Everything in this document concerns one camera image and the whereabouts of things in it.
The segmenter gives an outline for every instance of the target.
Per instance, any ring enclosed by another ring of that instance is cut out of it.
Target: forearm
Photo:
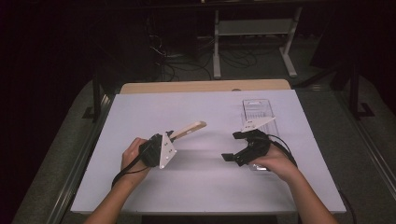
[[[122,181],[121,179],[114,185],[113,189],[88,217],[85,223],[116,223],[121,208],[136,186],[137,183],[134,184],[128,181]]]
[[[298,172],[287,183],[304,224],[338,223],[313,191],[303,174]]]

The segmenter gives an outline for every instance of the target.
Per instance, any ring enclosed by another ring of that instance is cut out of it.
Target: white tabletop
[[[226,162],[221,153],[246,147],[233,139],[242,128],[242,101],[268,99],[279,136],[327,208],[346,208],[320,154],[295,91],[215,91],[117,95],[71,211],[90,213],[110,190],[121,153],[136,137],[178,130],[202,120],[207,126],[174,142],[176,156],[151,169],[122,212],[145,215],[281,214],[296,208],[288,186],[269,172]]]

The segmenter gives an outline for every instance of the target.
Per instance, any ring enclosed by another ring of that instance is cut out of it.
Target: hand
[[[146,139],[136,138],[132,144],[122,153],[121,170],[128,166],[137,157],[137,155],[139,155],[139,147],[145,142],[147,142]],[[120,180],[139,184],[149,173],[149,170],[150,167],[147,167],[142,161],[138,161],[137,164],[135,164],[128,171],[128,173],[133,174],[126,174]]]
[[[288,157],[274,144],[271,144],[268,153],[259,157],[251,164],[258,164],[270,169],[277,174],[279,178],[288,182],[293,175],[300,173],[297,167],[288,159]]]

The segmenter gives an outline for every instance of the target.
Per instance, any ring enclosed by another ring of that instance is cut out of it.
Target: person's left hand
[[[137,155],[139,155],[139,147],[145,142],[147,142],[146,139],[136,138],[132,144],[122,153],[121,170],[128,166],[137,157]],[[149,173],[149,170],[150,167],[147,167],[147,165],[142,161],[138,161],[137,164],[135,164],[128,171],[128,173],[132,174],[126,174],[120,180],[139,184]]]

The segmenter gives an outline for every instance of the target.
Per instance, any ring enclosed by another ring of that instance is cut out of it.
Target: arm
[[[121,169],[126,167],[139,154],[139,146],[146,140],[136,138],[132,144],[122,153]],[[131,172],[146,168],[146,165],[139,161]],[[98,207],[88,217],[84,223],[111,223],[117,222],[120,210],[131,192],[149,173],[149,169],[135,174],[127,174],[120,178]]]
[[[297,211],[304,224],[338,223],[313,191],[304,175],[279,148],[271,145],[266,156],[259,157],[251,163],[269,168],[289,185]]]

